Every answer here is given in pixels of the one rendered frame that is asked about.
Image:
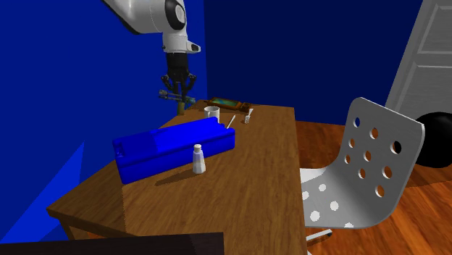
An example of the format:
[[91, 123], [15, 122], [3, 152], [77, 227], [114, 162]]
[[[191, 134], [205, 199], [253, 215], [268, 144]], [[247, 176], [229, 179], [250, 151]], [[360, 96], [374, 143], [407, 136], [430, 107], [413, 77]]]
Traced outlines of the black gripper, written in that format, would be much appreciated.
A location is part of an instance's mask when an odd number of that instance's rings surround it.
[[183, 83], [183, 96], [194, 86], [196, 76], [188, 74], [188, 55], [186, 53], [166, 53], [167, 75], [161, 76], [168, 91], [176, 92], [175, 82]]

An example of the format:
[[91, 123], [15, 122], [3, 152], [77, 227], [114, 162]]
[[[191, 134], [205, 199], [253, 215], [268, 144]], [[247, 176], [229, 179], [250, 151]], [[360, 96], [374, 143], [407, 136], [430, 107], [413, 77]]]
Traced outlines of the grey panelled door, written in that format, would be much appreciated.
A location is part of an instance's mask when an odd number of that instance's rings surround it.
[[423, 0], [385, 106], [452, 114], [452, 0]]

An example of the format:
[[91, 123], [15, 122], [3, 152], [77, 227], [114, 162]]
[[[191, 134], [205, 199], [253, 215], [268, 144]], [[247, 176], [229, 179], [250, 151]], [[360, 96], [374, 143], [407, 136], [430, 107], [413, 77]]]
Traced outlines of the brown framed tablet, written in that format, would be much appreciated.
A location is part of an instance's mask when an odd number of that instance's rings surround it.
[[223, 99], [214, 97], [206, 101], [208, 106], [218, 106], [223, 109], [237, 110], [240, 112], [249, 112], [252, 108], [252, 105], [247, 102], [240, 102], [232, 99]]

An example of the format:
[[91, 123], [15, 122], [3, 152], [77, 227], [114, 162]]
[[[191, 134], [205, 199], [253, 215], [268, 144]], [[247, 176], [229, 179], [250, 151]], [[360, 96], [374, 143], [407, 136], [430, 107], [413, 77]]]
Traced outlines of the black ball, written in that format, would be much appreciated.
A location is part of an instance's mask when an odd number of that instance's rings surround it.
[[417, 118], [424, 125], [424, 143], [417, 164], [444, 168], [452, 164], [452, 114], [432, 112]]

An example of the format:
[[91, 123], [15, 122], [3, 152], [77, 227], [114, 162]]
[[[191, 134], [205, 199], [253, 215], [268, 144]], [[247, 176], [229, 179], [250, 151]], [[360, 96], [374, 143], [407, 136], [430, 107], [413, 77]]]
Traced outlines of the white mug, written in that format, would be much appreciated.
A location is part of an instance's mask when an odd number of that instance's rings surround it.
[[215, 117], [217, 119], [217, 122], [219, 122], [219, 112], [220, 108], [218, 106], [206, 106], [204, 108], [204, 117]]

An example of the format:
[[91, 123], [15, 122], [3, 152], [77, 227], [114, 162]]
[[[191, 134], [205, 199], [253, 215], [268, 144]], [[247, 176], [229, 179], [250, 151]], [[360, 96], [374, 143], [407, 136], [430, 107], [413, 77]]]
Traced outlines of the yellow post with grey bars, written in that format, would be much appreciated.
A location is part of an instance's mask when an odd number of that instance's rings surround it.
[[184, 115], [185, 107], [188, 104], [195, 104], [196, 99], [190, 96], [183, 98], [182, 95], [176, 93], [170, 93], [165, 90], [159, 90], [159, 98], [164, 100], [173, 100], [177, 102], [177, 115]]

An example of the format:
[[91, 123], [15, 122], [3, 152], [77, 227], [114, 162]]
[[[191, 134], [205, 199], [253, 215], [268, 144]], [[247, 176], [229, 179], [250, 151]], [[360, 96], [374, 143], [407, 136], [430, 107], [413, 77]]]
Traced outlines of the wooden desk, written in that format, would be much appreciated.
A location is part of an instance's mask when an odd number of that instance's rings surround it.
[[221, 232], [225, 255], [306, 255], [294, 110], [256, 105], [220, 120], [235, 148], [124, 185], [110, 163], [47, 209], [70, 239]]

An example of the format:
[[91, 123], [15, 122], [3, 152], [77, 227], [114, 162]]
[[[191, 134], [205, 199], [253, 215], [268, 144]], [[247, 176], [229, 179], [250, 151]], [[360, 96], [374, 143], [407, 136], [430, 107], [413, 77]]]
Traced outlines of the white chair with holes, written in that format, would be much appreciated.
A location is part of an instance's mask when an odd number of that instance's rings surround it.
[[335, 161], [300, 170], [307, 240], [363, 229], [395, 210], [424, 143], [424, 125], [363, 97], [348, 110]]

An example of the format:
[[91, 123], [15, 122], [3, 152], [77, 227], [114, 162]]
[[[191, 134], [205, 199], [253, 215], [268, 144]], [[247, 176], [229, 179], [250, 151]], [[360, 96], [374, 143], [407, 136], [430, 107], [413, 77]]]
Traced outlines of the blue long box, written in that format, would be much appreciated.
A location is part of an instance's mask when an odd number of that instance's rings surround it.
[[204, 157], [221, 154], [235, 148], [235, 130], [210, 117], [112, 141], [124, 185], [192, 163], [196, 144]]

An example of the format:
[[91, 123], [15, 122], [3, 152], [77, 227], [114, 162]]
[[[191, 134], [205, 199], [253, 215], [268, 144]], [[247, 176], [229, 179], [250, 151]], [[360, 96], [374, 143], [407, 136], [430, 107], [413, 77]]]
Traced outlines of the white salt shaker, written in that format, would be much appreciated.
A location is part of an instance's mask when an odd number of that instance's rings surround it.
[[206, 165], [201, 144], [195, 144], [193, 146], [193, 172], [198, 175], [204, 173], [205, 171]]

